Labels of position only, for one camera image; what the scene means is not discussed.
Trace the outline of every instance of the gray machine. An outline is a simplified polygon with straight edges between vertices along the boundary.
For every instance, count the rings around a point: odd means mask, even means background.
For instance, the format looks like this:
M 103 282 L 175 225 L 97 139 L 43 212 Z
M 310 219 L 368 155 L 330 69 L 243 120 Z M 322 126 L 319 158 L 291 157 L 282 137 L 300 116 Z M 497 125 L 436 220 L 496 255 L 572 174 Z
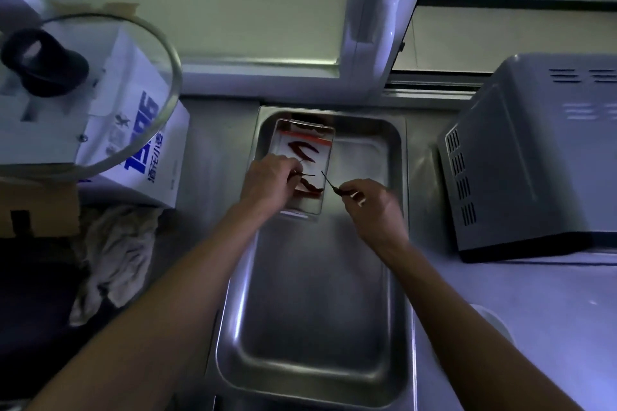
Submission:
M 439 137 L 466 262 L 617 249 L 617 56 L 507 59 Z

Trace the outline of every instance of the cloth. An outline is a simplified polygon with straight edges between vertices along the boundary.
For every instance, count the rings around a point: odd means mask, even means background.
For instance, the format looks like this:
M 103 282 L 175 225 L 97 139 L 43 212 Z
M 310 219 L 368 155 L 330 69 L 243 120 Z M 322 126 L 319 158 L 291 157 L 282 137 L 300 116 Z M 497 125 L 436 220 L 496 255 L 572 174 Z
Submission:
M 134 205 L 82 210 L 81 234 L 71 246 L 90 275 L 73 303 L 68 320 L 73 327 L 98 312 L 103 296 L 122 307 L 143 288 L 162 211 Z

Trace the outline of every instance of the brown cardboard box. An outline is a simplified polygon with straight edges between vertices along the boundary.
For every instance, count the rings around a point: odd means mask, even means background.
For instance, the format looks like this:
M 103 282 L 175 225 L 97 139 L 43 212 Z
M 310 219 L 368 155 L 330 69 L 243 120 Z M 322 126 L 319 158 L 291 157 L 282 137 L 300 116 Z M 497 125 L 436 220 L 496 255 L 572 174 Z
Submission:
M 0 238 L 15 237 L 15 230 L 35 237 L 74 236 L 79 234 L 79 213 L 74 182 L 40 185 L 0 182 Z

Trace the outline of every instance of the white frame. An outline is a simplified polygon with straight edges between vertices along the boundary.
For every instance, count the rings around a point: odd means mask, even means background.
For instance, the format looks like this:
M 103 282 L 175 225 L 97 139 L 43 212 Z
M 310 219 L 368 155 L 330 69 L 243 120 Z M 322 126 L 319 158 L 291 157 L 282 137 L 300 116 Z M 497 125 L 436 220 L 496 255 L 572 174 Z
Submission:
M 374 100 L 381 95 L 416 2 L 348 0 L 337 64 L 221 64 L 183 58 L 182 94 L 322 104 Z M 45 0 L 0 0 L 0 13 L 0 31 L 8 32 L 53 11 Z M 391 25 L 385 31 L 380 25 L 384 19 Z

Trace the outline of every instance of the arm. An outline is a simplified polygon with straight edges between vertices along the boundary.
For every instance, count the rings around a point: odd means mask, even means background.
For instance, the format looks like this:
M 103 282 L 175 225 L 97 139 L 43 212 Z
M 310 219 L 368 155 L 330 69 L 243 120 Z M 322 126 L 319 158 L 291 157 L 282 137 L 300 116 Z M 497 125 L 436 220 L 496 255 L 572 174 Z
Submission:
M 394 195 L 370 179 L 341 189 L 359 192 L 343 197 L 345 208 L 405 289 L 464 409 L 581 411 L 412 247 Z
M 240 202 L 206 239 L 93 338 L 28 411 L 164 408 L 212 322 L 229 277 L 259 227 L 291 196 L 296 159 L 254 161 Z

